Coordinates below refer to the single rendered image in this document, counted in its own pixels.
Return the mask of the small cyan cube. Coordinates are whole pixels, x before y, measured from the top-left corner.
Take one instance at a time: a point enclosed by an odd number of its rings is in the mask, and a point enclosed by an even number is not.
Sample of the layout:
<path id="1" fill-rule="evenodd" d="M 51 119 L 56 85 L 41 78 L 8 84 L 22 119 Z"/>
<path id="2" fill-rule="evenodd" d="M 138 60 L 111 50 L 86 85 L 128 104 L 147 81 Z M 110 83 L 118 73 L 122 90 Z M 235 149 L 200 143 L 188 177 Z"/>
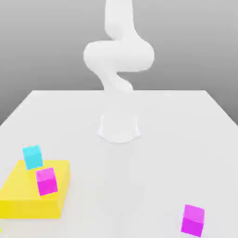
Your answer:
<path id="1" fill-rule="evenodd" d="M 22 151 L 27 170 L 43 166 L 43 159 L 39 145 L 25 147 Z"/>

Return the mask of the small purple cube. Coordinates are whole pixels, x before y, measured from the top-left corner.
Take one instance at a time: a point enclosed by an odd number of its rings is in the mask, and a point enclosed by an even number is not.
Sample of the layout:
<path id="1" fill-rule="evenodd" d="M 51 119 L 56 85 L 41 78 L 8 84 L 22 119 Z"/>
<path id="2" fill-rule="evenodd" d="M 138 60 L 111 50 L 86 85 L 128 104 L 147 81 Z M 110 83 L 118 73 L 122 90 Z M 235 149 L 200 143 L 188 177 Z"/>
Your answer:
<path id="1" fill-rule="evenodd" d="M 201 237 L 204 227 L 205 211 L 192 205 L 185 205 L 181 232 Z"/>

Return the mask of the small magenta cube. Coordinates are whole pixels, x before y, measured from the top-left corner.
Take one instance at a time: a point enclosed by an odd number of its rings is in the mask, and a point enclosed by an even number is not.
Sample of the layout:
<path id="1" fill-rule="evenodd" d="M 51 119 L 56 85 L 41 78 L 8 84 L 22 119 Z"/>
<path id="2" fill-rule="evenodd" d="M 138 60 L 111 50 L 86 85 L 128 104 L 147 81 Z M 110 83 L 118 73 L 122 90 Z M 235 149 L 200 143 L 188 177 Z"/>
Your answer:
<path id="1" fill-rule="evenodd" d="M 58 191 L 54 168 L 38 170 L 35 174 L 40 196 Z"/>

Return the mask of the large yellow box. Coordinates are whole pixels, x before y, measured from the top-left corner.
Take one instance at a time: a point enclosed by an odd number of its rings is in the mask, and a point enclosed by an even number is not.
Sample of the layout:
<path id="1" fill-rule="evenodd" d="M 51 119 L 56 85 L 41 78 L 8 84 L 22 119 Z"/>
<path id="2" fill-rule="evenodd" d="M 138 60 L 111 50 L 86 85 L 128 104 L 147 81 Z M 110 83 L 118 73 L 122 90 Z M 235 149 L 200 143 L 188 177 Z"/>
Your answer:
<path id="1" fill-rule="evenodd" d="M 44 166 L 27 170 L 19 160 L 0 189 L 0 218 L 44 219 L 60 218 L 70 182 L 68 160 L 45 160 Z M 36 174 L 53 168 L 57 192 L 41 196 Z"/>

